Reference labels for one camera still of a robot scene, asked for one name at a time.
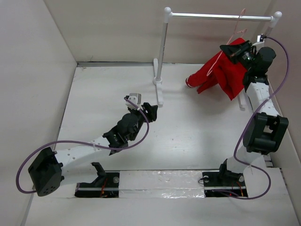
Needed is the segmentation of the pink wire hanger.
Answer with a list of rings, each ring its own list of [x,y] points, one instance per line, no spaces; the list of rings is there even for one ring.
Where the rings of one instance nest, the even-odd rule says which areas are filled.
[[[236,25],[235,25],[234,31],[233,31],[231,37],[229,38],[228,42],[226,43],[227,45],[229,45],[229,44],[231,43],[231,40],[233,39],[233,37],[234,37],[235,35],[241,33],[241,34],[242,34],[242,35],[241,35],[241,38],[242,38],[242,37],[244,36],[244,34],[246,33],[246,31],[247,31],[246,28],[243,29],[243,30],[237,31],[237,26],[238,26],[238,23],[239,23],[239,21],[240,21],[240,18],[241,18],[242,16],[244,16],[245,13],[246,13],[246,9],[244,8],[244,9],[240,12],[240,15],[239,15],[239,17],[238,17],[238,19],[237,19],[237,21],[236,21]],[[222,52],[219,53],[219,55],[218,55],[218,57],[216,58],[215,62],[212,64],[212,66],[211,66],[210,69],[208,70],[208,72],[207,72],[207,74],[206,74],[207,77],[208,77],[209,75],[211,75],[211,73],[213,72],[213,68],[214,68],[214,66],[216,65],[216,63],[218,62],[218,60],[219,60],[219,58],[221,57],[221,55],[222,55]]]

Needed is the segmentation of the red trousers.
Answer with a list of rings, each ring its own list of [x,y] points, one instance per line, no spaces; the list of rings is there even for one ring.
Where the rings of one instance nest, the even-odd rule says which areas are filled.
[[[233,100],[244,88],[245,72],[246,69],[241,63],[233,64],[220,51],[197,72],[186,78],[185,83],[190,88],[197,87],[199,94],[218,84],[229,99]]]

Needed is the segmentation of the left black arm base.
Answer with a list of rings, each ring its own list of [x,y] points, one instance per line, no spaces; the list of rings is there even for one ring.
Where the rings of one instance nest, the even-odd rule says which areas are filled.
[[[120,171],[105,171],[100,163],[91,163],[97,177],[91,183],[77,183],[77,198],[119,198]]]

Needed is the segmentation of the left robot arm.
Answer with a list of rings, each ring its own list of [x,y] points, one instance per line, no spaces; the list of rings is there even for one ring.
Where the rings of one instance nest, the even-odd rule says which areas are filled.
[[[43,197],[60,186],[85,183],[95,187],[105,183],[106,172],[98,158],[118,153],[139,145],[133,145],[140,129],[157,119],[158,106],[145,102],[141,106],[128,103],[128,113],[111,130],[90,142],[74,141],[76,147],[54,151],[50,145],[37,149],[37,156],[28,168],[35,192]]]

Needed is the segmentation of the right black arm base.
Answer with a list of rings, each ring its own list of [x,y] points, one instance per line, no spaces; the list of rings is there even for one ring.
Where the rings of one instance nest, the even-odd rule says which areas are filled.
[[[218,170],[205,170],[198,183],[204,186],[205,197],[248,196],[242,173],[227,170],[226,161]]]

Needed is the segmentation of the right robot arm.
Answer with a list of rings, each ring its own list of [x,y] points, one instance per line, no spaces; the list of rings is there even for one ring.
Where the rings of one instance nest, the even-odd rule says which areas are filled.
[[[269,92],[267,71],[276,58],[275,51],[270,47],[257,50],[250,41],[221,45],[220,49],[232,63],[246,69],[243,86],[253,110],[233,156],[220,165],[217,179],[227,186],[242,180],[245,168],[260,156],[279,149],[289,121],[275,109]]]

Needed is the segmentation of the white clothes rack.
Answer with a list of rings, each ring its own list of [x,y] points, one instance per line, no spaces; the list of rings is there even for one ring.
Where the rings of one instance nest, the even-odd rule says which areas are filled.
[[[245,16],[244,11],[240,15],[219,15],[219,14],[195,14],[195,13],[175,13],[172,12],[170,7],[164,8],[164,22],[161,35],[160,51],[159,57],[153,59],[153,69],[154,69],[154,79],[153,84],[156,87],[157,103],[159,107],[164,104],[163,88],[162,88],[162,68],[163,59],[165,52],[166,36],[169,20],[172,17],[179,18],[199,18],[199,19],[212,19],[212,20],[232,20],[232,21],[258,21],[258,22],[268,22],[268,28],[266,29],[264,35],[270,35],[271,31],[275,28],[276,24],[282,17],[282,12],[277,11],[271,16]]]

